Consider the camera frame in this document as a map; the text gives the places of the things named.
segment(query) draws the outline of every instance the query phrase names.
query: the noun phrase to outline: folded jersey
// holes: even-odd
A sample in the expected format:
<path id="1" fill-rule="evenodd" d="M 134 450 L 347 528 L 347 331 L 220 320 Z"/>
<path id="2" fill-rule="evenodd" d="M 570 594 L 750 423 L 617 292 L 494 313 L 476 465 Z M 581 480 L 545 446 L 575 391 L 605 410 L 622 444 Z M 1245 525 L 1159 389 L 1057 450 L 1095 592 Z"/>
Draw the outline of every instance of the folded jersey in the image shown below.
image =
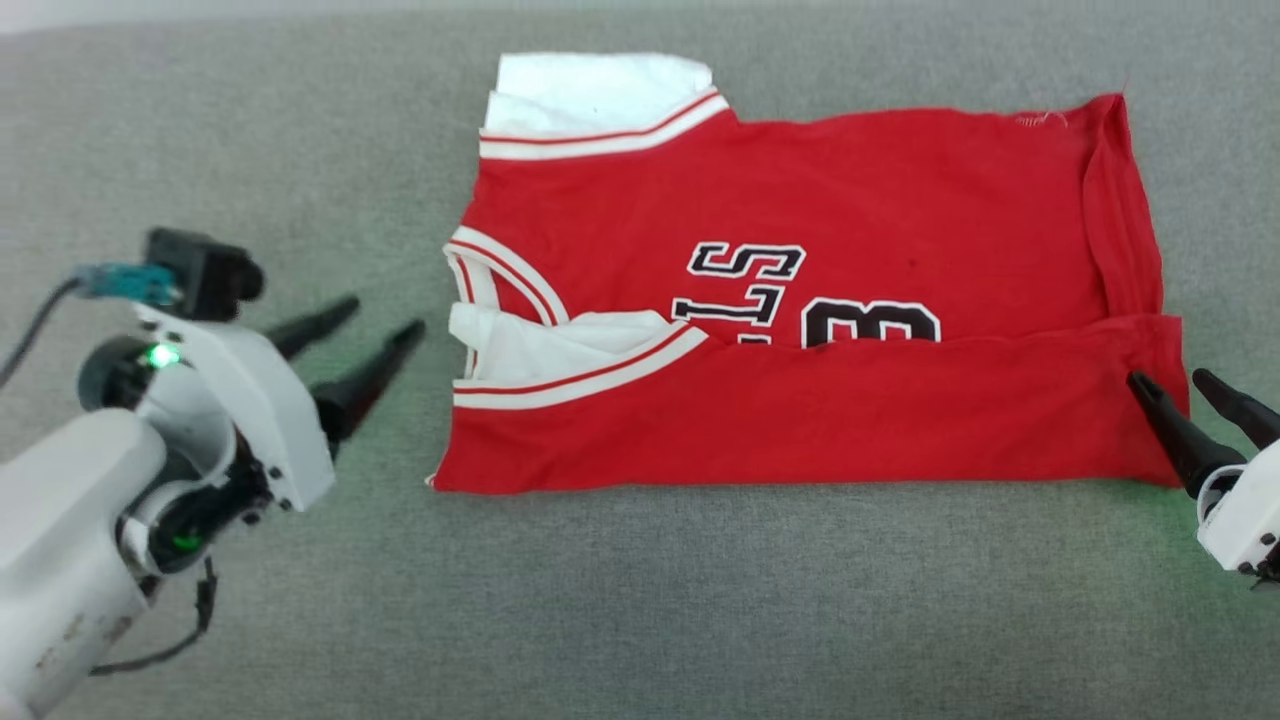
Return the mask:
<path id="1" fill-rule="evenodd" d="M 1178 478 L 1125 377 L 1184 405 L 1178 318 L 1023 338 L 727 343 L 657 313 L 545 327 L 456 304 L 476 351 L 454 383 L 440 491 L 622 483 Z"/>

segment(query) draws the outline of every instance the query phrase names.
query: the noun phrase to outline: white stripe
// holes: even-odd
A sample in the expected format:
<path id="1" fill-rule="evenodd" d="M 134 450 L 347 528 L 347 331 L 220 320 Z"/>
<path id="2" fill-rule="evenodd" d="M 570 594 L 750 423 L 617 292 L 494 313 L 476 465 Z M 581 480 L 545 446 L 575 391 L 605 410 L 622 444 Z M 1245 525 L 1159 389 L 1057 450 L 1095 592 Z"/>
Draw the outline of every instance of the white stripe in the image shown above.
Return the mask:
<path id="1" fill-rule="evenodd" d="M 458 261 L 466 266 L 467 277 L 471 278 L 471 302 L 481 307 L 498 307 L 498 286 L 493 282 L 489 266 L 468 258 L 460 258 Z"/>
<path id="2" fill-rule="evenodd" d="M 657 128 L 658 126 L 660 126 L 660 124 L 671 120 L 672 118 L 675 118 L 676 115 L 680 115 L 681 113 L 687 111 L 690 108 L 692 108 L 694 105 L 698 105 L 703 100 L 707 100 L 708 97 L 710 97 L 713 95 L 718 95 L 718 94 L 719 94 L 719 91 L 716 90 L 716 86 L 707 85 L 701 90 L 694 92 L 692 95 L 687 95 L 687 94 L 682 95 L 678 101 L 676 101 L 676 102 L 673 102 L 673 104 L 669 105 L 669 108 L 671 108 L 669 110 L 667 110 L 667 111 L 664 111 L 664 113 L 662 113 L 660 115 L 657 115 L 657 117 L 649 117 L 644 122 L 635 123 L 635 124 L 612 124 L 612 126 L 594 126 L 593 124 L 593 127 L 584 128 L 584 129 L 581 129 L 579 132 L 562 132 L 562 131 L 558 131 L 558 129 L 536 131 L 536 129 L 529 129 L 529 128 L 522 128 L 522 127 L 521 128 L 511 128 L 511 129 L 506 129 L 503 127 L 494 128 L 488 122 L 488 118 L 485 118 L 485 124 L 484 124 L 483 128 L 480 128 L 480 140 L 485 141 L 485 142 L 536 142 L 536 141 L 540 141 L 540 140 L 543 140 L 543 141 L 545 141 L 545 140 L 554 140 L 554 141 L 558 141 L 558 142 L 575 142 L 575 141 L 576 142 L 584 142 L 584 141 L 593 140 L 593 138 L 600 138 L 602 136 L 607 136 L 607 135 L 622 135 L 622 133 L 627 133 L 627 135 L 644 135 L 644 133 L 653 132 L 654 128 Z M 494 92 L 490 92 L 489 94 L 489 99 L 490 99 L 490 106 L 489 108 L 490 109 L 493 109 L 492 101 L 493 101 L 493 99 L 495 96 L 497 97 L 507 97 L 507 95 L 500 88 L 495 90 Z M 593 106 L 598 106 L 598 101 L 599 100 L 602 100 L 602 99 L 596 97 L 595 101 L 591 102 L 591 105 Z M 634 99 L 634 97 L 631 97 L 631 99 L 627 100 L 628 104 L 632 104 L 635 101 L 636 101 L 636 99 Z M 645 109 L 652 111 L 654 108 L 653 106 L 646 106 Z M 562 110 L 561 108 L 556 108 L 556 110 L 557 110 L 557 113 L 556 113 L 557 117 L 554 118 L 554 120 L 558 124 L 561 120 L 564 119 L 564 114 L 561 111 Z M 600 113 L 591 113 L 591 115 L 593 115 L 593 119 L 595 119 L 595 118 L 598 118 L 600 115 Z"/>
<path id="3" fill-rule="evenodd" d="M 671 123 L 644 135 L 623 135 L 600 140 L 577 142 L 532 143 L 518 140 L 480 138 L 480 156 L 495 160 L 556 160 L 561 158 L 581 158 L 607 152 L 632 152 L 648 150 L 684 135 L 709 118 L 728 109 L 728 101 L 716 96 L 692 110 L 680 115 Z"/>
<path id="4" fill-rule="evenodd" d="M 457 255 L 449 252 L 444 254 L 444 259 L 449 263 L 449 269 L 453 270 L 453 279 L 457 281 L 458 283 L 458 300 L 461 300 L 462 302 L 471 302 L 474 297 L 467 295 L 467 281 L 462 275 L 462 263 L 465 263 L 466 260 L 462 260 Z M 474 347 L 468 347 L 466 365 L 462 368 L 462 377 L 470 378 L 471 369 L 475 366 L 476 366 L 476 351 Z"/>
<path id="5" fill-rule="evenodd" d="M 676 325 L 675 331 L 678 332 L 681 327 L 682 325 Z M 669 337 L 671 333 L 664 333 L 663 337 L 658 338 L 655 343 L 648 343 L 645 347 L 637 348 L 636 355 L 644 355 L 648 350 L 653 348 L 654 345 L 660 345 Z M 685 334 L 677 337 L 671 342 L 671 345 L 663 347 L 658 352 L 654 352 L 643 360 L 628 363 L 627 365 L 623 365 L 611 373 L 602 373 L 582 380 L 524 393 L 454 393 L 453 405 L 456 407 L 475 407 L 480 410 L 529 410 L 532 407 L 559 405 L 561 402 L 568 402 L 571 400 L 579 400 L 607 389 L 613 389 L 655 373 L 687 355 L 704 340 L 707 340 L 707 333 L 699 331 L 698 328 L 690 328 L 685 332 Z M 456 389 L 492 388 L 494 384 L 480 380 L 453 380 L 453 387 Z"/>
<path id="6" fill-rule="evenodd" d="M 475 245 L 476 247 L 480 247 L 493 254 L 494 258 L 500 259 L 503 263 L 506 263 L 513 270 L 516 270 L 516 274 L 518 277 L 513 277 L 502 265 L 497 265 L 484 255 L 471 252 L 466 247 L 460 247 L 452 243 L 444 246 L 445 254 L 452 252 L 456 255 L 462 255 L 468 260 L 474 260 L 474 263 L 467 263 L 468 270 L 474 268 L 476 263 L 479 263 L 485 268 L 489 268 L 495 273 L 498 273 L 499 275 L 507 278 L 507 281 L 509 281 L 513 286 L 520 288 L 520 291 L 525 293 L 529 301 L 532 302 L 534 307 L 538 309 L 538 314 L 539 316 L 541 316 L 543 324 L 550 325 L 550 324 L 559 324 L 568 322 L 568 311 L 564 310 L 564 304 L 561 302 L 559 295 L 556 295 L 556 291 L 552 290 L 550 283 L 548 283 L 547 279 L 543 278 L 543 275 L 538 270 L 535 270 L 532 265 L 526 263 L 520 255 L 516 255 L 506 245 L 498 242 L 497 240 L 486 236 L 485 233 L 477 229 L 472 229 L 466 225 L 460 225 L 458 229 L 453 231 L 453 240 L 458 242 Z M 486 291 L 486 288 L 477 288 L 475 284 L 472 284 L 472 288 L 477 293 Z M 530 291 L 530 288 L 536 290 L 547 300 L 545 306 L 543 305 L 543 301 L 539 300 L 538 296 Z"/>

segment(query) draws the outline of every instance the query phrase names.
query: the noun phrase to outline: red stripe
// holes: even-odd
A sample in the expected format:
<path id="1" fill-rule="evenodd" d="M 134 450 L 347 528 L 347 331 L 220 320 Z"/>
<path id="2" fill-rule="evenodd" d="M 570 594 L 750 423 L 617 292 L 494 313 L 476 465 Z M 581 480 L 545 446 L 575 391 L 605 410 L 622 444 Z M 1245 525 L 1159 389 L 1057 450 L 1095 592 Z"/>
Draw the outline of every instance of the red stripe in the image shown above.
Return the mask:
<path id="1" fill-rule="evenodd" d="M 475 302 L 476 295 L 471 291 L 471 273 L 467 272 L 467 265 L 461 258 L 458 258 L 457 263 L 458 270 L 462 272 L 462 284 L 467 288 L 467 302 Z"/>
<path id="2" fill-rule="evenodd" d="M 471 245 L 470 242 L 462 242 L 461 240 L 451 240 L 449 245 L 457 245 L 458 247 L 466 247 L 467 250 L 471 250 L 474 252 L 479 252 L 479 254 L 484 255 L 485 258 L 493 260 L 494 263 L 497 263 L 502 268 L 504 268 L 508 273 L 511 273 L 511 277 L 518 279 L 520 282 L 522 282 L 525 284 L 525 290 L 530 295 L 532 295 L 534 297 L 538 299 L 539 302 L 541 302 L 543 310 L 547 311 L 547 318 L 550 319 L 550 323 L 553 325 L 558 325 L 559 324 L 559 320 L 556 319 L 556 313 L 552 313 L 552 304 L 548 302 L 545 297 L 543 297 L 543 293 L 538 292 L 538 288 L 534 287 L 532 283 L 530 283 L 529 279 L 525 278 L 525 275 L 521 275 L 520 273 L 517 273 L 516 269 L 512 268 L 511 265 L 508 265 L 502 258 L 498 258 L 497 255 L 494 255 L 493 252 L 489 252 L 484 247 L 479 247 L 476 245 Z"/>
<path id="3" fill-rule="evenodd" d="M 563 145 L 563 143 L 567 143 L 567 142 L 590 142 L 593 140 L 613 140 L 613 138 L 617 138 L 617 137 L 637 137 L 637 136 L 643 136 L 643 135 L 649 135 L 649 133 L 653 133 L 653 132 L 658 132 L 659 129 L 669 126 L 671 123 L 676 122 L 681 117 L 687 115 L 695 108 L 699 108 L 699 106 L 704 105 L 705 102 L 708 102 L 713 97 L 719 97 L 719 92 L 713 92 L 713 94 L 708 95 L 707 97 L 695 100 L 692 105 L 689 105 L 684 110 L 677 110 L 676 114 L 671 115 L 666 120 L 663 120 L 663 122 L 660 122 L 660 123 L 658 123 L 655 126 L 653 126 L 649 129 L 632 129 L 632 131 L 623 131 L 623 132 L 611 132 L 611 133 L 607 133 L 607 135 L 586 135 L 586 136 L 581 136 L 581 137 L 556 137 L 556 138 L 541 138 L 541 140 L 540 138 L 531 138 L 531 137 L 503 137 L 503 136 L 493 136 L 493 135 L 480 133 L 480 140 L 483 140 L 485 142 L 522 142 L 525 145 Z"/>
<path id="4" fill-rule="evenodd" d="M 457 389 L 453 391 L 453 393 L 454 395 L 525 395 L 525 393 L 530 393 L 530 392 L 540 392 L 540 391 L 544 391 L 544 389 L 552 389 L 552 388 L 556 388 L 556 387 L 561 387 L 561 386 L 566 386 L 566 384 L 571 384 L 571 383 L 576 383 L 576 382 L 581 382 L 581 380 L 588 380 L 588 379 L 591 379 L 591 378 L 594 378 L 596 375 L 603 375 L 603 374 L 607 374 L 607 373 L 612 373 L 614 370 L 621 370 L 622 368 L 626 368 L 627 365 L 634 365 L 634 364 L 644 360 L 645 357 L 649 357 L 650 355 L 660 351 L 663 347 L 667 347 L 668 345 L 671 345 L 672 342 L 675 342 L 677 337 L 685 334 L 690 329 L 692 329 L 692 325 L 685 325 L 685 327 L 680 328 L 678 331 L 676 331 L 675 333 L 672 333 L 671 337 L 668 337 L 667 340 L 659 342 L 658 345 L 650 347 L 648 351 L 641 352 L 640 355 L 636 355 L 635 357 L 632 357 L 630 360 L 623 360 L 622 363 L 618 363 L 617 365 L 609 365 L 608 368 L 602 368 L 599 370 L 593 370 L 590 373 L 584 373 L 581 375 L 573 375 L 572 378 L 564 378 L 562 380 L 544 383 L 544 384 L 540 384 L 540 386 L 517 387 L 517 388 L 511 388 L 511 387 L 477 387 L 477 388 L 470 388 L 468 387 L 468 388 L 457 388 Z"/>

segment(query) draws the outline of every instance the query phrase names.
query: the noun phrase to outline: green led light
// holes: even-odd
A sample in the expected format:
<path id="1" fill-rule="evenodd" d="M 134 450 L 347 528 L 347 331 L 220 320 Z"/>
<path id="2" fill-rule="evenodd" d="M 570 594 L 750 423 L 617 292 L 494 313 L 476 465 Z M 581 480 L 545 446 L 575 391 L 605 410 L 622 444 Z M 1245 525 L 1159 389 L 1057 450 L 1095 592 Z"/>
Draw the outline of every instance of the green led light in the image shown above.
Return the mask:
<path id="1" fill-rule="evenodd" d="M 156 370 L 168 368 L 169 365 L 177 365 L 182 361 L 182 355 L 178 348 L 172 345 L 157 345 L 147 352 L 147 364 L 150 364 Z"/>
<path id="2" fill-rule="evenodd" d="M 200 536 L 177 536 L 173 538 L 173 546 L 186 552 L 200 550 Z"/>

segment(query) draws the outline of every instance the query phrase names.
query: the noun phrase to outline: printed number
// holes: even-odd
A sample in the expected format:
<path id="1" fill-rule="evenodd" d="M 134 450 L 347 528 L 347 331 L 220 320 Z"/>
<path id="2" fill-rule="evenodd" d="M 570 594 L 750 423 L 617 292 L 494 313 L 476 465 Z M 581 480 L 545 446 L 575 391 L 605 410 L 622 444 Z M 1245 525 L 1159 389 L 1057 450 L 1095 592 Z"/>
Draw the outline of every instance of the printed number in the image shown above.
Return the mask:
<path id="1" fill-rule="evenodd" d="M 805 250 L 799 245 L 740 245 L 730 252 L 727 242 L 699 242 L 689 260 L 689 272 L 694 275 L 713 275 L 721 278 L 745 278 L 755 268 L 755 279 L 792 281 L 804 264 Z M 778 284 L 751 284 L 746 291 L 748 300 L 754 305 L 712 305 L 694 302 L 687 297 L 677 297 L 671 302 L 673 320 L 708 318 L 751 323 L 753 327 L 768 328 L 782 304 L 786 291 Z M 897 302 L 893 300 L 874 300 L 858 302 L 832 297 L 815 297 L 800 315 L 800 346 L 813 347 L 831 342 L 836 325 L 846 325 L 855 338 L 879 338 L 888 336 L 890 328 L 902 331 L 908 338 L 942 340 L 942 323 L 938 316 L 919 302 Z M 740 333 L 739 342 L 771 342 L 767 334 Z"/>
<path id="2" fill-rule="evenodd" d="M 938 316 L 919 302 L 895 302 L 892 300 L 855 302 L 852 300 L 815 297 L 805 306 L 801 318 L 800 332 L 804 333 L 801 347 L 831 342 L 836 325 L 849 325 L 852 328 L 855 338 L 884 340 L 888 328 L 897 328 L 904 331 L 908 338 L 932 340 L 933 342 L 942 340 L 942 324 L 938 322 Z"/>
<path id="3" fill-rule="evenodd" d="M 716 318 L 767 328 L 773 324 L 773 316 L 778 313 L 783 291 L 785 288 L 774 284 L 753 284 L 748 288 L 746 296 L 756 299 L 754 306 L 698 304 L 687 297 L 677 297 L 671 302 L 671 318 L 673 320 Z"/>
<path id="4" fill-rule="evenodd" d="M 804 247 L 799 245 L 739 245 L 730 255 L 727 242 L 699 242 L 689 260 L 689 272 L 695 275 L 745 278 L 756 260 L 764 260 L 755 272 L 756 279 L 790 281 L 800 272 L 804 256 Z"/>

